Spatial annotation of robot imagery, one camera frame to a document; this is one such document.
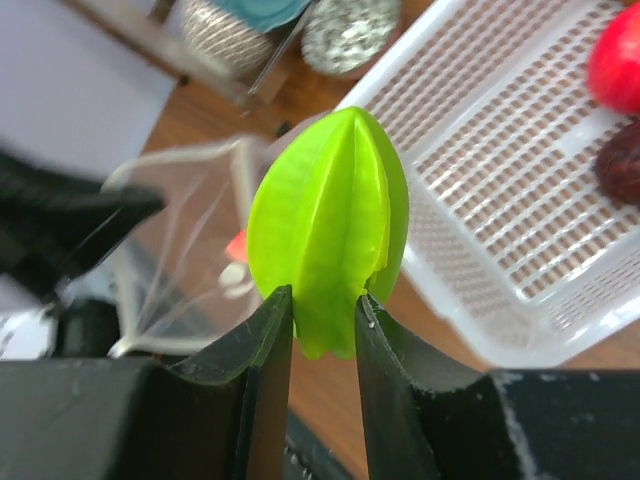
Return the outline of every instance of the silver container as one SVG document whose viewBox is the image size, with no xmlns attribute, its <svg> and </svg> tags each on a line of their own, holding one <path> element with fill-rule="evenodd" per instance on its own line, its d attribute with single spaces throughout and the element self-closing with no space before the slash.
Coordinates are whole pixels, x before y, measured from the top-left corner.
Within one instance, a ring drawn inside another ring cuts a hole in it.
<svg viewBox="0 0 640 480">
<path fill-rule="evenodd" d="M 235 78 L 259 68 L 274 45 L 264 34 L 207 0 L 182 0 L 182 33 L 188 47 L 223 62 Z"/>
<path fill-rule="evenodd" d="M 359 77 L 400 33 L 400 0 L 321 0 L 302 37 L 309 66 Z"/>
</svg>

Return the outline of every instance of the clear plastic bag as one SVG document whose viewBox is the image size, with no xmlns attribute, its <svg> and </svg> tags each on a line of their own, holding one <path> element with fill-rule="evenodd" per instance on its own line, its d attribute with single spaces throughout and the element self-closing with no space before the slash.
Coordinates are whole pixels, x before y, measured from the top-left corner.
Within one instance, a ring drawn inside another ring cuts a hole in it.
<svg viewBox="0 0 640 480">
<path fill-rule="evenodd" d="M 189 354 L 253 313 L 261 297 L 249 268 L 225 250 L 280 148 L 239 136 L 146 155 L 111 175 L 105 189 L 152 185 L 167 200 L 109 258 L 122 328 L 113 356 Z"/>
</svg>

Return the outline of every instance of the white wall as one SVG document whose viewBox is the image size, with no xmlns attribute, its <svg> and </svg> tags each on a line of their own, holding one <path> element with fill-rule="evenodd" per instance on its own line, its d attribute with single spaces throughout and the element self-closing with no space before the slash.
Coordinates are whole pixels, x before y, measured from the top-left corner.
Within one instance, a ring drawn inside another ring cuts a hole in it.
<svg viewBox="0 0 640 480">
<path fill-rule="evenodd" d="M 0 0 L 0 141 L 106 174 L 140 153 L 173 84 L 57 0 Z"/>
</svg>

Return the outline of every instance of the perforated basket wall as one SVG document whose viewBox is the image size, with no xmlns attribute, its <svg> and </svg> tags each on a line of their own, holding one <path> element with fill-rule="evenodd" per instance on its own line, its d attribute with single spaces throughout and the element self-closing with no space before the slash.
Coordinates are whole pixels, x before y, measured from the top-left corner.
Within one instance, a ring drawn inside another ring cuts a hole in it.
<svg viewBox="0 0 640 480">
<path fill-rule="evenodd" d="M 621 8 L 439 0 L 341 104 L 367 108 L 401 152 L 407 273 L 493 363 L 555 365 L 640 315 L 640 213 L 591 171 L 632 119 L 585 86 Z"/>
</svg>

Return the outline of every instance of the red fruit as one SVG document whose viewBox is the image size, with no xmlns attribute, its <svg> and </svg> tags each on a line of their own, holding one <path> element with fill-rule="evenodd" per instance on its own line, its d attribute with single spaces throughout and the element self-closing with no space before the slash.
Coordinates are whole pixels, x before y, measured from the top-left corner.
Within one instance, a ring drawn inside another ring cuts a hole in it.
<svg viewBox="0 0 640 480">
<path fill-rule="evenodd" d="M 640 204 L 640 122 L 623 128 L 602 147 L 595 172 L 607 195 Z"/>
<path fill-rule="evenodd" d="M 227 248 L 225 252 L 232 260 L 237 260 L 239 262 L 248 263 L 247 260 L 247 231 L 242 230 L 238 235 L 235 236 Z"/>
<path fill-rule="evenodd" d="M 620 113 L 640 112 L 640 4 L 618 14 L 596 42 L 587 85 L 598 103 Z"/>
</svg>

